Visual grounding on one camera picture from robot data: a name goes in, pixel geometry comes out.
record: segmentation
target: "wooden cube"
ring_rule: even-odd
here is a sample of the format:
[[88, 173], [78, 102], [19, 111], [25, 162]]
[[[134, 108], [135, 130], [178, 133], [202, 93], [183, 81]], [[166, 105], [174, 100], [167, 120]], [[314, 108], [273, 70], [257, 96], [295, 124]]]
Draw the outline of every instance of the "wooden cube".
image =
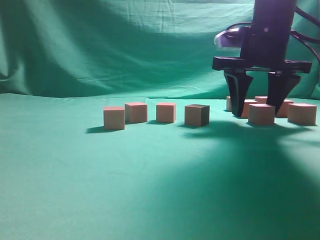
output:
[[148, 105], [143, 102], [129, 102], [124, 105], [127, 124], [145, 123], [148, 121]]
[[225, 109], [229, 112], [232, 111], [232, 104], [231, 104], [231, 97], [230, 96], [226, 97], [226, 108]]
[[158, 123], [174, 123], [176, 121], [176, 104], [159, 102], [156, 105], [156, 121]]
[[288, 121], [298, 125], [315, 125], [317, 106], [306, 103], [289, 103]]
[[209, 124], [210, 106], [191, 104], [184, 107], [184, 124], [202, 127]]
[[257, 101], [251, 100], [251, 99], [244, 100], [244, 106], [243, 106], [241, 118], [247, 119], [249, 117], [249, 105], [250, 104], [257, 104], [257, 103], [258, 103]]
[[278, 113], [276, 114], [277, 118], [287, 118], [288, 117], [288, 109], [289, 109], [289, 104], [293, 104], [294, 101], [285, 99], [283, 104], [281, 105]]
[[248, 122], [253, 125], [267, 126], [275, 123], [276, 107], [264, 103], [249, 104]]
[[267, 96], [256, 96], [254, 98], [255, 101], [257, 101], [259, 104], [267, 104]]
[[104, 130], [125, 129], [125, 108], [123, 106], [106, 106], [103, 108]]

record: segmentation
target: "green table surface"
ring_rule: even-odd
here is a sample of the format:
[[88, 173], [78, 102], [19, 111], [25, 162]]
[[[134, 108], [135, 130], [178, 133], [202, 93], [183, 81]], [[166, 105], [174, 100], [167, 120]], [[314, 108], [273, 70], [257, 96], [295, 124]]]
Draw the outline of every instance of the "green table surface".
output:
[[[163, 101], [173, 124], [155, 121]], [[104, 131], [103, 107], [127, 102], [149, 122]], [[186, 127], [188, 104], [210, 105], [210, 124]], [[320, 127], [253, 127], [225, 108], [0, 94], [0, 239], [319, 240]]]

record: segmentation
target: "green cloth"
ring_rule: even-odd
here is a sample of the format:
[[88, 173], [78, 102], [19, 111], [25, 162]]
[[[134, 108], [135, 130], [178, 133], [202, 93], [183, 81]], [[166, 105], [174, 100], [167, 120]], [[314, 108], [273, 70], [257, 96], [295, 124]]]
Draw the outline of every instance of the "green cloth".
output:
[[[136, 101], [149, 122], [103, 131]], [[318, 126], [252, 127], [218, 99], [166, 99], [177, 121], [156, 124], [161, 101], [0, 94], [0, 239], [319, 240]], [[184, 126], [188, 104], [210, 125]]]
[[[0, 240], [319, 240], [319, 127], [233, 117], [211, 69], [239, 54], [214, 37], [253, 4], [0, 0]], [[298, 5], [319, 19], [318, 0]], [[297, 14], [293, 28], [320, 38]], [[287, 59], [313, 62], [290, 97], [319, 108], [316, 58], [291, 39]], [[248, 98], [265, 96], [251, 74]], [[162, 101], [175, 123], [156, 124]], [[104, 131], [103, 107], [127, 102], [149, 121]], [[186, 127], [188, 104], [210, 125]]]
[[[316, 18], [319, 0], [298, 5]], [[211, 69], [216, 34], [250, 22], [254, 0], [1, 0], [0, 93], [44, 97], [224, 99], [222, 71]], [[293, 28], [320, 38], [295, 15]], [[312, 61], [291, 93], [318, 98], [319, 64], [297, 40], [287, 59]], [[253, 73], [248, 96], [267, 94], [267, 74]]]

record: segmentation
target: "robotic arm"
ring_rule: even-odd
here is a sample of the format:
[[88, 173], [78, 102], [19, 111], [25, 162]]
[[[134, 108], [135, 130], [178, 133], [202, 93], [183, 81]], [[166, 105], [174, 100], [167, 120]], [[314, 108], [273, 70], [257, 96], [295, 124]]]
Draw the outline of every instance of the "robotic arm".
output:
[[[286, 60], [290, 35], [319, 55], [305, 41], [320, 43], [292, 30], [297, 12], [320, 26], [320, 22], [297, 7], [297, 0], [255, 0], [252, 22], [233, 24], [214, 40], [220, 47], [241, 47], [240, 57], [214, 57], [212, 69], [224, 71], [232, 105], [232, 113], [240, 117], [253, 77], [247, 71], [268, 72], [267, 104], [275, 106], [275, 114], [300, 82], [296, 73], [308, 74], [312, 63]], [[234, 29], [237, 25], [250, 25]]]

